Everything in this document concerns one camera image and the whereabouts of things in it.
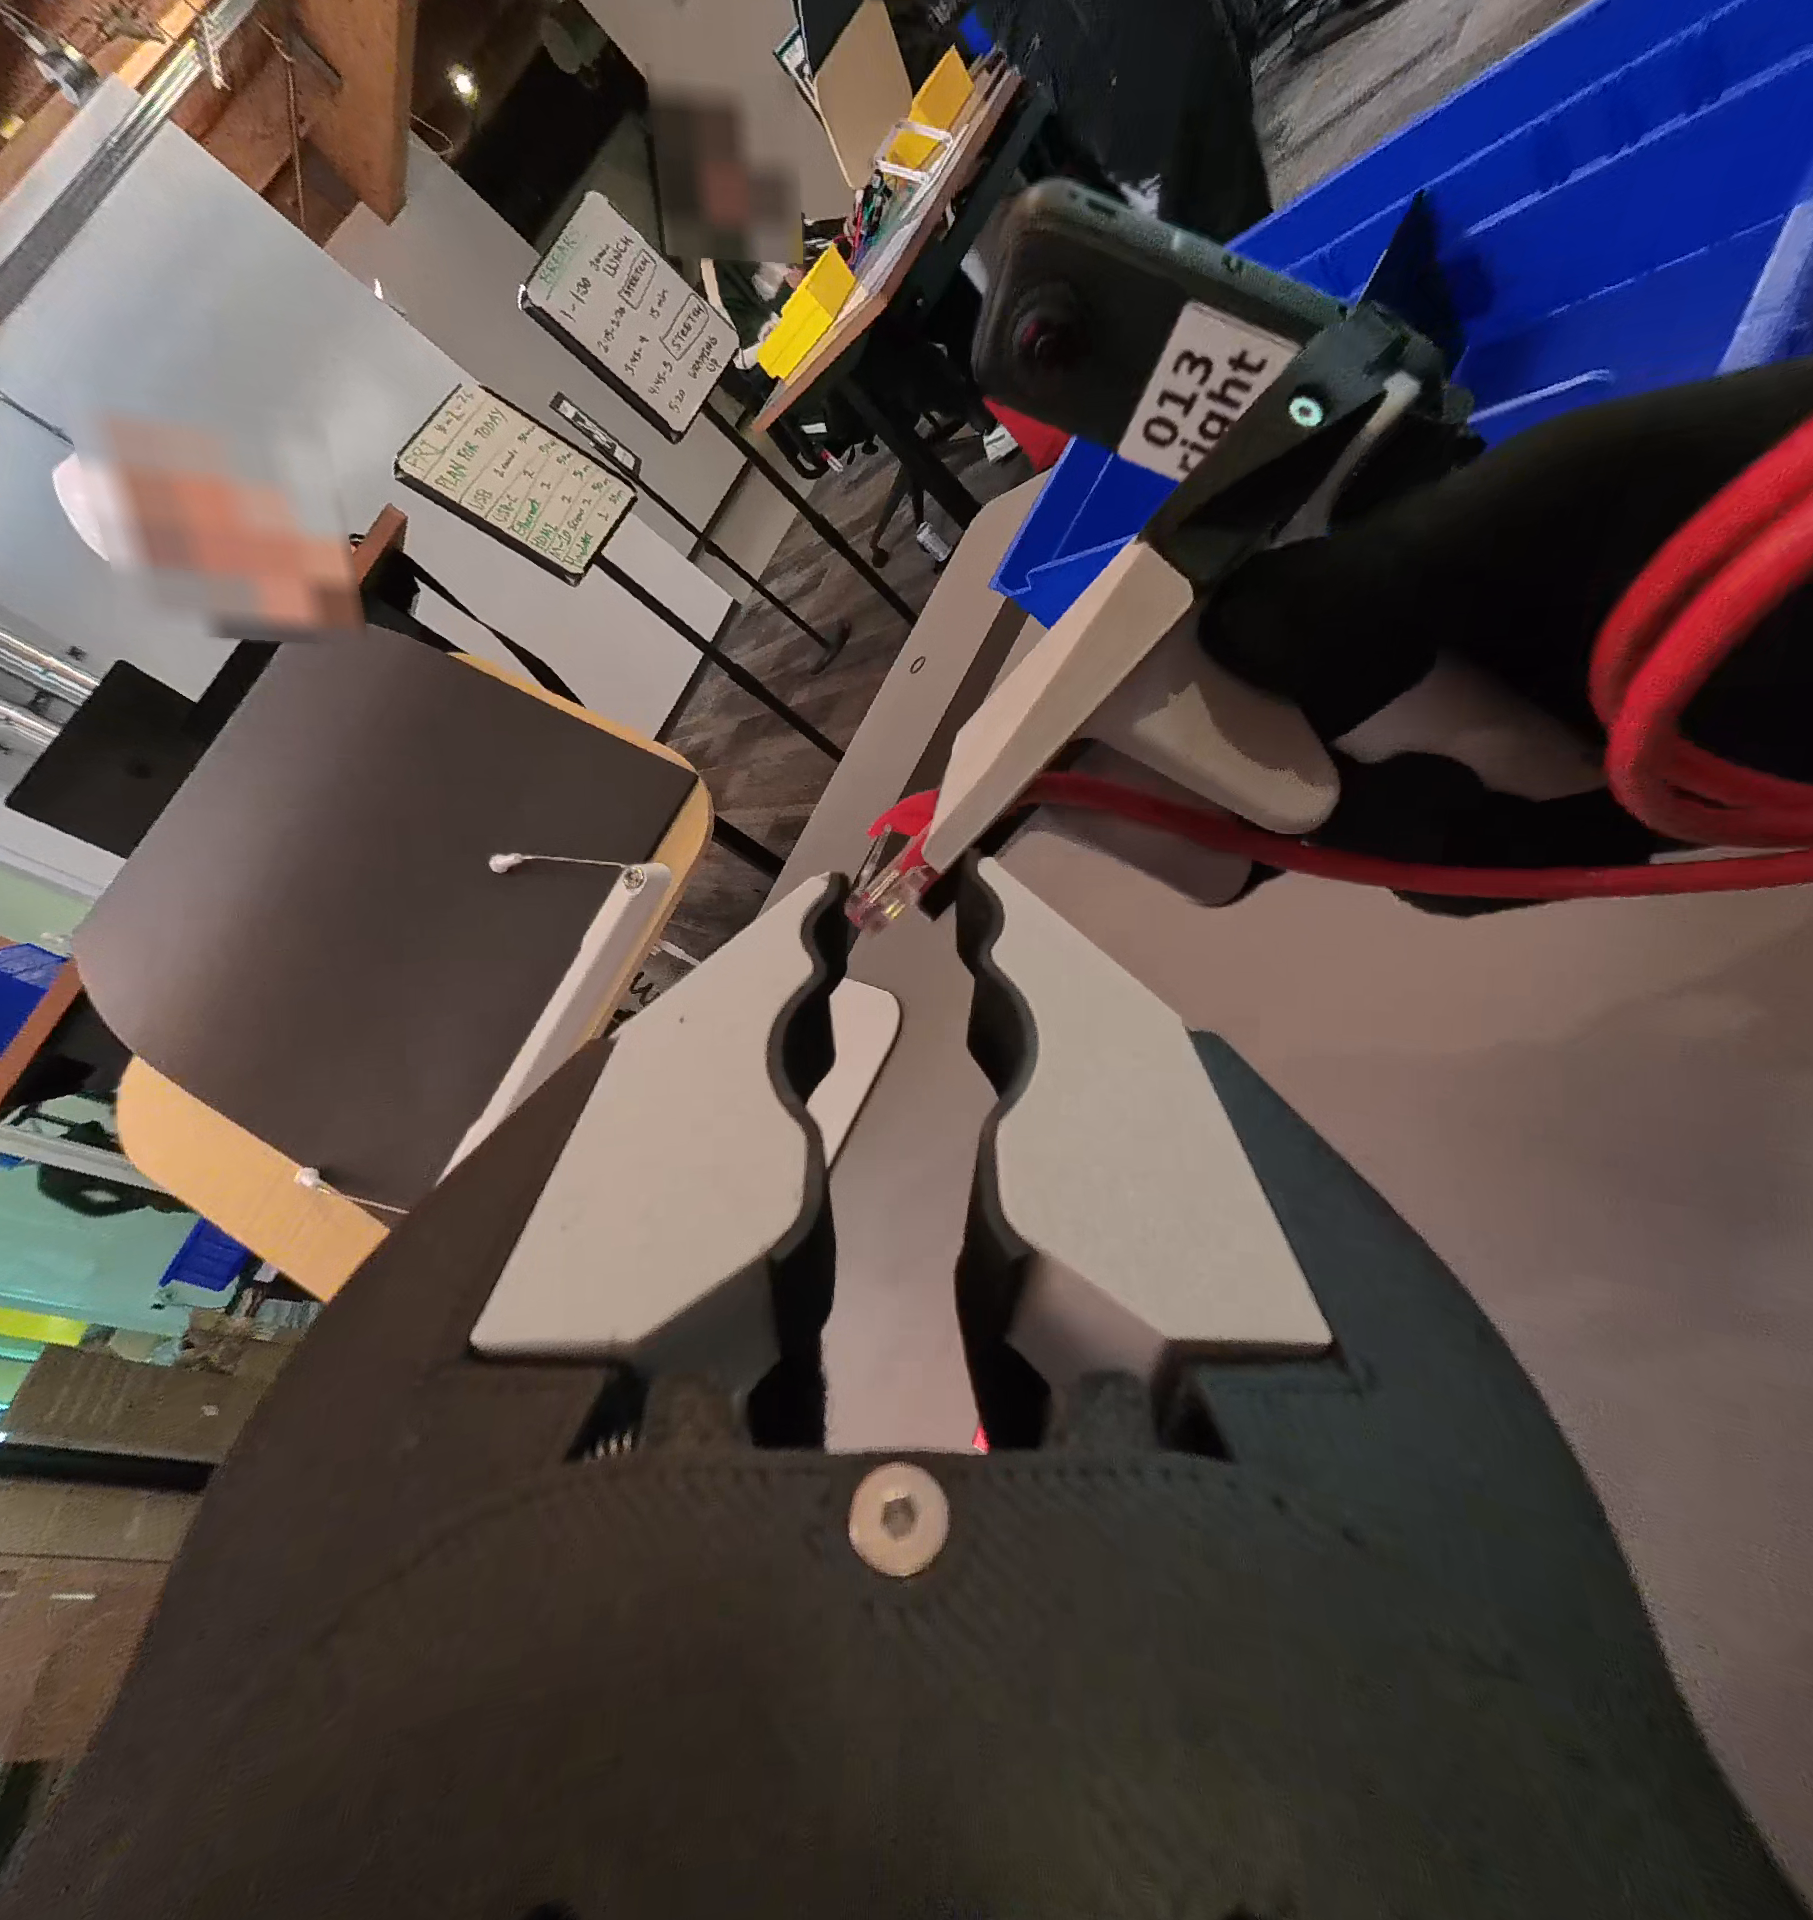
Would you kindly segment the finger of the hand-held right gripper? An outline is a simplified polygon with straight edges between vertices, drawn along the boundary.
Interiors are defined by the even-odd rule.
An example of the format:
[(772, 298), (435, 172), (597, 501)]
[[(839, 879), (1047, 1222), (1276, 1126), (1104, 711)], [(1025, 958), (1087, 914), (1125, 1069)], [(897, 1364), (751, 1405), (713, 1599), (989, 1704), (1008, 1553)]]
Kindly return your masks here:
[(996, 857), (1047, 903), (1134, 898), (1190, 903), (1240, 898), (1240, 855), (1187, 844), (1134, 821), (1022, 821)]
[(1015, 808), (1193, 599), (1191, 581), (1151, 543), (1137, 538), (1117, 550), (954, 735), (918, 839), (934, 874), (949, 872)]

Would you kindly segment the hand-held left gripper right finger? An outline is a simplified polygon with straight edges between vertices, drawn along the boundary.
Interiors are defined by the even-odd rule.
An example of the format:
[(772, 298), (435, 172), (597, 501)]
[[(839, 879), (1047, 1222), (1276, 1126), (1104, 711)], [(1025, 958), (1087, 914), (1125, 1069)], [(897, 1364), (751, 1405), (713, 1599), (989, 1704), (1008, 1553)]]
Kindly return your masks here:
[(994, 1104), (957, 1269), (976, 1359), (1172, 1380), (1332, 1328), (1196, 1037), (997, 857), (960, 882), (967, 1052)]

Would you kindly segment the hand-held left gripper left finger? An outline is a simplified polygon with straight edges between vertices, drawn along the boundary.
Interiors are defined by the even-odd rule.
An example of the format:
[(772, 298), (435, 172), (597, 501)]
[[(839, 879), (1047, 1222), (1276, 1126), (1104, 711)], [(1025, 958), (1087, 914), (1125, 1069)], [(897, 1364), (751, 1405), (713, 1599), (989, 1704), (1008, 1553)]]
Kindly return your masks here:
[(836, 1290), (812, 1096), (838, 1063), (850, 878), (823, 872), (634, 1015), (478, 1319), (484, 1358), (756, 1388), (813, 1371)]

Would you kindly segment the person's right hand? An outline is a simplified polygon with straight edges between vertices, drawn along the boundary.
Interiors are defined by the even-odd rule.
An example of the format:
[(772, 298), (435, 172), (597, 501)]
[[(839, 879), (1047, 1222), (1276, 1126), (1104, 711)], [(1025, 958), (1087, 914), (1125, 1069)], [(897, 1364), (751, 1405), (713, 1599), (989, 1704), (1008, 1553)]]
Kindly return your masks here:
[[(1441, 665), (1464, 665), (1590, 741), (1593, 641), (1687, 517), (1669, 482), (1680, 392), (1546, 420), (1467, 469), (1265, 550), (1206, 603), (1212, 665), (1303, 711), (1325, 745)], [(1501, 792), (1439, 747), (1336, 751), (1340, 800), (1315, 851), (1412, 870), (1638, 868), (1663, 842), (1602, 787), (1550, 800)]]

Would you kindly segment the wooden desk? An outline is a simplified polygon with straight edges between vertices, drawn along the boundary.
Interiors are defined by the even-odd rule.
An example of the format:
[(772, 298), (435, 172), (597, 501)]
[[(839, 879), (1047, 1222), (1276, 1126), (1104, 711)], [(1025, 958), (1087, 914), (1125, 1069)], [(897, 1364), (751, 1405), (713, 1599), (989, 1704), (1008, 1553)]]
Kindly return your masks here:
[(770, 435), (807, 402), (845, 398), (864, 435), (885, 444), (957, 530), (971, 526), (980, 505), (918, 433), (918, 410), (909, 407), (914, 387), (929, 380), (921, 367), (931, 349), (925, 325), (1000, 202), (1025, 184), (1053, 107), (1003, 53), (976, 61), (971, 81), (967, 110), (935, 164), (857, 264), (842, 313), (751, 417), (756, 433)]

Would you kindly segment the beige board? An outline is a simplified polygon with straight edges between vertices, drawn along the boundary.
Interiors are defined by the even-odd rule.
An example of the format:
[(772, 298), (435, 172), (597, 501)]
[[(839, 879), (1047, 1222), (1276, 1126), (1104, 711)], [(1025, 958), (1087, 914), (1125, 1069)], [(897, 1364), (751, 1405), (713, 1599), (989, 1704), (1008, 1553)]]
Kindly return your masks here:
[(853, 184), (909, 116), (914, 85), (885, 3), (802, 7), (813, 96), (830, 147)]

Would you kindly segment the dark brown table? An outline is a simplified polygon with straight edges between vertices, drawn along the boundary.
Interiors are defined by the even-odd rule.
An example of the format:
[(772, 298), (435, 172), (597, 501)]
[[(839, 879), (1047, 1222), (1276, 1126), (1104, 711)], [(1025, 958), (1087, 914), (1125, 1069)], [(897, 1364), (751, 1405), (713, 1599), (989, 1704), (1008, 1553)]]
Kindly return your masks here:
[(438, 1185), (610, 886), (489, 855), (662, 860), (668, 923), (713, 829), (680, 753), (491, 661), (390, 629), (280, 647), (75, 934), (130, 1050), (130, 1160), (332, 1300)]

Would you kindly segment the whiteboard on black stand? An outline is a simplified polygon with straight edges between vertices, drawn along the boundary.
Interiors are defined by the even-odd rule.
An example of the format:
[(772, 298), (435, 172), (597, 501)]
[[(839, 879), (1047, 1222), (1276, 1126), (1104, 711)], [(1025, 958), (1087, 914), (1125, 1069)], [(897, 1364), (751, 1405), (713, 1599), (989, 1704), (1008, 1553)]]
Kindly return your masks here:
[(916, 618), (916, 610), (797, 489), (788, 463), (713, 409), (739, 347), (725, 309), (705, 301), (601, 189), (581, 193), (522, 285), (520, 309), (665, 439), (681, 442), (697, 420), (711, 423), (903, 622)]
[(701, 679), (744, 691), (751, 714), (797, 716), (764, 679), (725, 668), (727, 588), (561, 431), (435, 366), (366, 414), (365, 477), (374, 457), (412, 514), (423, 615), (453, 637), (643, 735), (668, 733)]

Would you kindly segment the black panel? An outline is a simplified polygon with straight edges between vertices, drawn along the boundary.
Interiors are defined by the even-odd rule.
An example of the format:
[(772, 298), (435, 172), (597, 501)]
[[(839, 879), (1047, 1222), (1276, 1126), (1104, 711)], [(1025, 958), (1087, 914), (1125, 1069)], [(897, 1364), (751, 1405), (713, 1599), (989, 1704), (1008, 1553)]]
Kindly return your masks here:
[(130, 855), (264, 679), (277, 643), (243, 641), (198, 697), (116, 661), (7, 794), (7, 810)]

